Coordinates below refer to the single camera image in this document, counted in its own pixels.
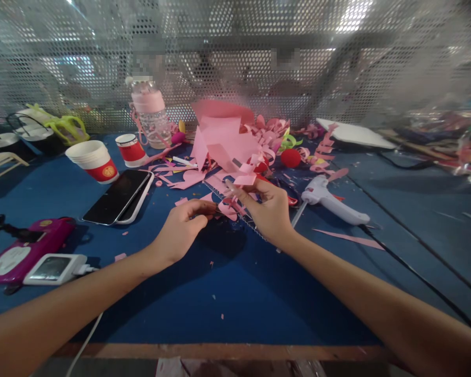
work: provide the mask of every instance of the wooden table edge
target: wooden table edge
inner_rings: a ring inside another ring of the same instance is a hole
[[[81,343],[67,343],[53,356],[74,357]],[[319,360],[390,361],[394,355],[381,346],[275,346],[262,344],[132,344],[89,343],[82,357],[102,359],[183,359],[209,360]]]

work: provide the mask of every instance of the red paper cup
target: red paper cup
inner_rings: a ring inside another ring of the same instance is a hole
[[[108,149],[99,140],[75,144],[69,147],[65,154],[100,184],[112,183],[119,178],[119,172],[108,154]]]
[[[128,168],[137,168],[143,165],[148,156],[134,134],[120,135],[115,139],[120,154]]]

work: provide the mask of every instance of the perforated metal sheet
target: perforated metal sheet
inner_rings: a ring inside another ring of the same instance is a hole
[[[172,121],[200,98],[359,124],[471,93],[471,1],[1,0],[0,115],[38,102],[91,132],[134,130],[125,77]]]

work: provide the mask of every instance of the pink case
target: pink case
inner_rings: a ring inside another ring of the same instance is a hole
[[[45,234],[33,243],[16,241],[0,253],[0,284],[22,283],[40,258],[59,250],[73,229],[75,224],[66,219],[45,219],[33,223],[29,230]]]

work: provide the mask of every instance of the person's left hand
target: person's left hand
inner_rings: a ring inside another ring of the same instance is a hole
[[[150,252],[164,257],[167,264],[176,263],[187,254],[195,237],[213,218],[215,211],[215,203],[199,199],[174,207],[150,245]]]

